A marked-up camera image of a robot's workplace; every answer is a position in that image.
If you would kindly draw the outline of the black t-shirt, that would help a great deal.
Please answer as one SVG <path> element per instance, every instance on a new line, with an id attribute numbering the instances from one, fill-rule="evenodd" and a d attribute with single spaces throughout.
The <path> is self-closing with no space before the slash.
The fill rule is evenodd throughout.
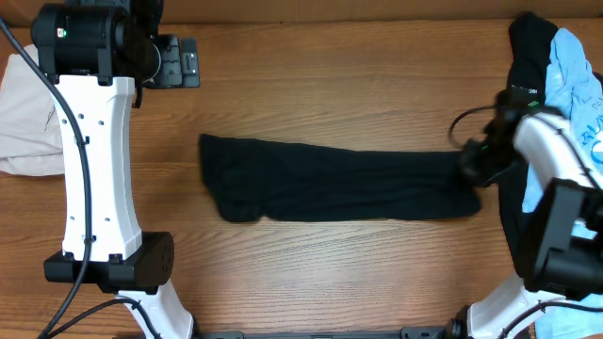
<path id="1" fill-rule="evenodd" d="M 204 185 L 230 222 L 467 218 L 481 210 L 456 152 L 372 152 L 199 138 Z"/>

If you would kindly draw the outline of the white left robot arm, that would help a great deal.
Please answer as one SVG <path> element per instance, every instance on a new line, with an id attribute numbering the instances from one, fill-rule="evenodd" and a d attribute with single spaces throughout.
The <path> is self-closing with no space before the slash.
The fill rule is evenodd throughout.
<path id="1" fill-rule="evenodd" d="M 160 35 L 159 1 L 68 1 L 42 6 L 31 27 L 62 138 L 67 219 L 45 278 L 85 283 L 123 304 L 147 338 L 195 338 L 194 316 L 171 282 L 174 242 L 145 232 L 133 203 L 130 115 L 144 89 L 199 85 L 192 40 Z"/>

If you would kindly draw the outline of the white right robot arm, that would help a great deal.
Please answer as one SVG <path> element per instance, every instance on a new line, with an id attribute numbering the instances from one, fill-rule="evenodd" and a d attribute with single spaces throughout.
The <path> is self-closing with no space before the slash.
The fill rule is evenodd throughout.
<path id="1" fill-rule="evenodd" d="M 602 242 L 575 237 L 576 220 L 602 232 L 602 178 L 550 106 L 499 106 L 481 142 L 468 140 L 460 167 L 475 186 L 501 184 L 528 163 L 544 190 L 524 227 L 506 228 L 514 273 L 439 332 L 441 338 L 515 338 L 552 307 L 582 310 L 602 292 Z"/>

